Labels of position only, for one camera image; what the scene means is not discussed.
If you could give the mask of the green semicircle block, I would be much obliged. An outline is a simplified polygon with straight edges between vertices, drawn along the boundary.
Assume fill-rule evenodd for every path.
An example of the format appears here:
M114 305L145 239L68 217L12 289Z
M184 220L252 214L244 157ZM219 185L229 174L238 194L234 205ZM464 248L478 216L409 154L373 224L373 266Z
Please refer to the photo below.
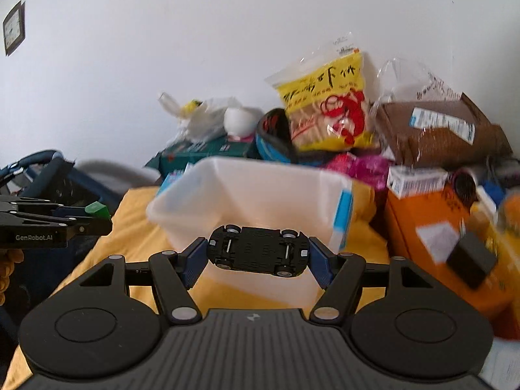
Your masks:
M95 218L111 219L111 214L110 214L109 208L104 203L101 203L100 201L96 201L96 202L94 201L94 202L88 204L85 207L84 212Z

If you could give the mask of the black toy car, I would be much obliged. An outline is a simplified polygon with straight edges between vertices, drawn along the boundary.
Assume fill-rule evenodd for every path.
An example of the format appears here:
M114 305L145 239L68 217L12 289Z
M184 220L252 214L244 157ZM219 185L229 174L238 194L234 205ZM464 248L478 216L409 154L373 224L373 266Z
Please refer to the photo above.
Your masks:
M291 229L226 225L212 233L206 253L221 269L291 278L307 268L310 245Z

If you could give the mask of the white plastic bin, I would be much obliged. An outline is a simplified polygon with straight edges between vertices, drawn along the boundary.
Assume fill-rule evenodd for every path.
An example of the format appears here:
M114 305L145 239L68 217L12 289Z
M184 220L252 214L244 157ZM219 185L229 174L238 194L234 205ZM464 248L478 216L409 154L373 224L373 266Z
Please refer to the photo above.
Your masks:
M334 225L346 177L313 167L246 159L204 159L158 194L148 219L182 251L198 237L232 224L292 229L330 243L343 241ZM226 271L208 264L189 294L201 311L210 308L300 308L308 313L322 295L310 271L295 278Z

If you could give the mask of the light blue card box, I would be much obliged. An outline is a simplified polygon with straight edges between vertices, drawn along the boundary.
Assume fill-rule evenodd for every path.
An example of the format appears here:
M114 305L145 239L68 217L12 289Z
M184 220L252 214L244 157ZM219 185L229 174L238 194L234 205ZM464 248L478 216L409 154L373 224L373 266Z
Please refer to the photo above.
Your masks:
M183 170L175 170L172 173L167 174L166 178L162 181L156 195L160 195L166 189L168 189L172 184L179 180L183 174L187 173L194 166L193 163L188 163Z

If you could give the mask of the orange cardboard box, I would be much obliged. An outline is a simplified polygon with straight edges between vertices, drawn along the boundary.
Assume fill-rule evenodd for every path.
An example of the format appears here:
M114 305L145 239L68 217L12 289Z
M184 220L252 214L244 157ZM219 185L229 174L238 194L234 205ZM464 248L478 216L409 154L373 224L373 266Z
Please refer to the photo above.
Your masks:
M490 320L495 334L510 339L519 336L513 310L515 285L505 262L497 262L475 290L446 264L459 240L459 227L470 219L469 210L450 186L402 199L389 192L384 219L393 255L412 260L457 293Z

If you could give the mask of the pink plastic bag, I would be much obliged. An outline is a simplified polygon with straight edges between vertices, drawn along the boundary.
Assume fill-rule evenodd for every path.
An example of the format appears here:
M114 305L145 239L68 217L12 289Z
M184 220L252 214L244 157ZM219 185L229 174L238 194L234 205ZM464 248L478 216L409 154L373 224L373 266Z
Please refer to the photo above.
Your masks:
M379 155L357 157L345 152L336 155L323 168L359 180L376 191L382 191L387 186L390 161Z

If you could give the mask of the small white medicine box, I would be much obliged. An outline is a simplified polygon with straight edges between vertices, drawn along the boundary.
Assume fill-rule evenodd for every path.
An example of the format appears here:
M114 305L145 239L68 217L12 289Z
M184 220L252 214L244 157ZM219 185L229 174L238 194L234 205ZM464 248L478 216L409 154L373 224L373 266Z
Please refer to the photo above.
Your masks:
M390 167L387 188L398 199L439 192L449 174L439 168L411 168L405 165Z

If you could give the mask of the black small box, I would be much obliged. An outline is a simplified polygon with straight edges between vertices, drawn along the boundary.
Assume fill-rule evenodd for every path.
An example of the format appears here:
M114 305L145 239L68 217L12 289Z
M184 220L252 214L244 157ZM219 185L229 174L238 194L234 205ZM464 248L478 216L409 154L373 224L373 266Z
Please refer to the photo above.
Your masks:
M497 256L472 231L457 241L446 260L447 266L473 290L484 283L497 262Z

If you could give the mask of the white plastic bag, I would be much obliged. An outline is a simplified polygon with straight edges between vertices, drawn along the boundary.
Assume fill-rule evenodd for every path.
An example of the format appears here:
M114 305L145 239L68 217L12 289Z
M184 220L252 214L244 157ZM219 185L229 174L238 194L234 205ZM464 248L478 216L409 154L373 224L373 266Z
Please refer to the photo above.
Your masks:
M158 102L178 121L175 135L168 141L169 145L184 141L192 144L207 143L221 137L226 133L224 118L228 108L243 108L234 97L192 99L181 106L170 94L161 93Z

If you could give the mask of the yellow flat box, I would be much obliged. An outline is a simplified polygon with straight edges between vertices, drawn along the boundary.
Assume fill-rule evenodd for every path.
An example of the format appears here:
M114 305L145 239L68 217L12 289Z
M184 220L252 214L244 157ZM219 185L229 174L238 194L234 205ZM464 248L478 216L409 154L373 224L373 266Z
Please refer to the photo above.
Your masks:
M512 309L519 319L519 189L508 192L500 204L495 203L482 186L477 188L478 201L471 207L472 214L485 216L487 240L508 271L514 298Z

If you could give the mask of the white ceramic bowl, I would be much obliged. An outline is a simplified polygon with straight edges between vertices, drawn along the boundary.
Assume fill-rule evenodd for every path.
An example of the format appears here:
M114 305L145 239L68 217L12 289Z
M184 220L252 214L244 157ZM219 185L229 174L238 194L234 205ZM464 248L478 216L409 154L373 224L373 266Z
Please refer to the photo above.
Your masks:
M258 108L228 108L224 114L224 129L232 137L249 137L263 115Z

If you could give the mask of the brown padded envelope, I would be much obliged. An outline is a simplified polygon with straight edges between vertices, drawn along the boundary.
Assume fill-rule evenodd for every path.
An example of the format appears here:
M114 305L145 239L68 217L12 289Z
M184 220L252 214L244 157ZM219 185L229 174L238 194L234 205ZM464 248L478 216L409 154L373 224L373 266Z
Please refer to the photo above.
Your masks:
M383 103L376 109L375 125L397 165L449 170L512 154L501 126L466 95Z

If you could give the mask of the yellow shrimp cracker bag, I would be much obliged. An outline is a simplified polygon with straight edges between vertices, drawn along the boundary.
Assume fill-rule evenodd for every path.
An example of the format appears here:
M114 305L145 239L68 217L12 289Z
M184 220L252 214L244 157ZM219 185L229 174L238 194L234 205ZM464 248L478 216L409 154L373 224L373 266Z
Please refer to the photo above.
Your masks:
M376 146L363 68L363 53L348 32L266 78L283 103L297 150Z

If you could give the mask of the clear plastic bag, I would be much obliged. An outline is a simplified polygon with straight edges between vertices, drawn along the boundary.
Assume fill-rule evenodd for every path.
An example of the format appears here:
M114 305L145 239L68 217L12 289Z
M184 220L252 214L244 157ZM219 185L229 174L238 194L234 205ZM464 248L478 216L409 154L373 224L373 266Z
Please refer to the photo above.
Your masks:
M413 101L457 101L462 93L454 91L421 62L392 58L377 73L377 103Z

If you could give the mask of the framed wall picture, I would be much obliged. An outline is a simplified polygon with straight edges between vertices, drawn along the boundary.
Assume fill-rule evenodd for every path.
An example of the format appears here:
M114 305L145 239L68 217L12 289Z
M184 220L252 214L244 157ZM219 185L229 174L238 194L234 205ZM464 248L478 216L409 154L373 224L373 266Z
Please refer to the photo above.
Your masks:
M25 3L18 1L3 21L5 55L9 57L26 38Z

